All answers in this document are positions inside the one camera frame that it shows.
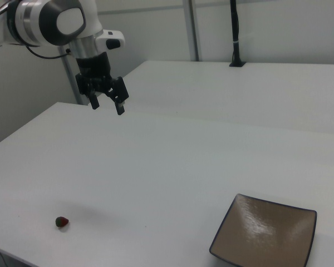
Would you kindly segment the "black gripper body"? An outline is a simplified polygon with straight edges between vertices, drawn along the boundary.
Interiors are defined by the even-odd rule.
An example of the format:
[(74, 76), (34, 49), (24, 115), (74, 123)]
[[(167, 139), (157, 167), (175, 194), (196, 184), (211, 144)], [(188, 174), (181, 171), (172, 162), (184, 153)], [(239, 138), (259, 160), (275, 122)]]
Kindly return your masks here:
[(84, 78), (99, 79), (105, 84), (111, 85), (113, 78), (111, 77), (109, 58), (106, 52), (91, 58), (77, 58), (77, 65), (80, 73), (76, 75), (77, 85), (80, 86)]

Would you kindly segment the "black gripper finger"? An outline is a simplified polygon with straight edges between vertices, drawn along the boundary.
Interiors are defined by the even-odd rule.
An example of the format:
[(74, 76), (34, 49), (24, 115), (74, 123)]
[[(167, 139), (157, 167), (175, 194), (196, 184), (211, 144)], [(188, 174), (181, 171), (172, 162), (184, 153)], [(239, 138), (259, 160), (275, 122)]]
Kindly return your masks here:
[(92, 78), (87, 78), (81, 73), (75, 76), (79, 93), (89, 99), (93, 110), (99, 108), (100, 104), (96, 96), (97, 83)]
[(114, 102), (117, 114), (122, 115), (125, 101), (129, 98), (123, 78), (105, 78), (102, 92)]

